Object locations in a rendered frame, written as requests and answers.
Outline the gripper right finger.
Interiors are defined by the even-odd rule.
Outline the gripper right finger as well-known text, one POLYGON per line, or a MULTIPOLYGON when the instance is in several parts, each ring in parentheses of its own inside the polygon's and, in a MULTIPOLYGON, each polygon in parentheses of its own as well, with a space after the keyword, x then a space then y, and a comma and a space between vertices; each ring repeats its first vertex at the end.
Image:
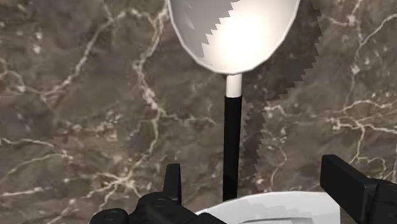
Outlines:
POLYGON ((321 159, 321 188, 357 224, 397 224, 397 184, 369 178, 336 155, 321 159))

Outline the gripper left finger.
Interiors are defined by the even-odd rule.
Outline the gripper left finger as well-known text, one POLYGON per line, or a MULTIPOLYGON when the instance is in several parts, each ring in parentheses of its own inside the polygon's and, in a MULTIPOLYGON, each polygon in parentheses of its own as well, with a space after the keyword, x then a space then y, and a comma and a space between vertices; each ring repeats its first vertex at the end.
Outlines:
POLYGON ((169 164, 161 192, 142 196, 133 212, 105 209, 93 215, 89 224, 226 224, 209 213, 199 215, 181 205, 181 170, 169 164))

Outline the white round dish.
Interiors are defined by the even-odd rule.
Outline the white round dish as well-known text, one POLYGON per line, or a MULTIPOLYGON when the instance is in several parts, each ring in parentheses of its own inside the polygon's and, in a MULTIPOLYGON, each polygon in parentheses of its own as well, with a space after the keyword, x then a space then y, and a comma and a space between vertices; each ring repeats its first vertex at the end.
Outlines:
POLYGON ((340 206, 324 192, 267 192, 198 211, 226 224, 340 224, 340 206))

